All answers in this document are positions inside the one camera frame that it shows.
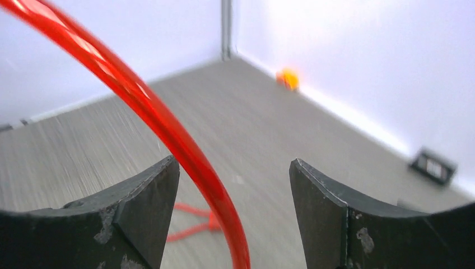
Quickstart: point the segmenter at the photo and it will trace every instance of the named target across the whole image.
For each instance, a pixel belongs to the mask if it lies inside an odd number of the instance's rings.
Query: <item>red object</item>
[[[181,240],[181,239],[183,239],[185,237],[188,237],[190,235],[193,235],[195,233],[199,233],[200,231],[205,231],[205,230],[218,231],[218,230],[221,230],[218,219],[214,215],[213,211],[201,210],[201,209],[194,208],[194,207],[191,207],[189,205],[186,205],[184,203],[176,203],[174,209],[182,210],[182,211],[185,211],[185,212],[188,212],[188,213],[191,213],[193,215],[200,216],[200,217],[207,217],[208,222],[198,224],[196,226],[185,229],[185,230],[180,231],[180,232],[175,233],[175,234],[170,234],[166,238],[167,242],[173,242],[173,241]]]
[[[0,6],[74,56],[140,116],[181,163],[216,214],[234,269],[250,268],[244,229],[226,189],[203,152],[152,90],[105,45],[51,3],[0,0]]]

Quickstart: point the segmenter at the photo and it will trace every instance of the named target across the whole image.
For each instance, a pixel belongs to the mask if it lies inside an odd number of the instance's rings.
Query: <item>metal post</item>
[[[221,59],[231,58],[232,0],[221,0]]]

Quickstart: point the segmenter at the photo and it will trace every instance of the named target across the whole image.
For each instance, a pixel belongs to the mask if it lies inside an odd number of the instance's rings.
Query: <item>red y-shaped object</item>
[[[226,189],[203,152],[152,90],[105,45],[51,3],[0,0],[0,6],[74,56],[147,123],[181,163],[216,214],[234,269],[250,268],[244,229]]]

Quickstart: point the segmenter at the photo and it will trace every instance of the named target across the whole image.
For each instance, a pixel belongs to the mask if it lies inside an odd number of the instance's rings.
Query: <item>black object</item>
[[[410,167],[439,185],[450,183],[457,166],[428,149],[422,149]]]
[[[308,269],[475,268],[475,203],[425,214],[375,200],[300,159],[289,172]]]
[[[169,156],[60,209],[0,211],[0,268],[160,268],[179,175]]]

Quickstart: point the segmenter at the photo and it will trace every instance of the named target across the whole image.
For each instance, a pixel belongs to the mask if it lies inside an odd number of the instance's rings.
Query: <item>orange and yellow toy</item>
[[[285,85],[290,91],[295,91],[299,88],[299,77],[294,71],[285,68],[277,73],[277,83]]]

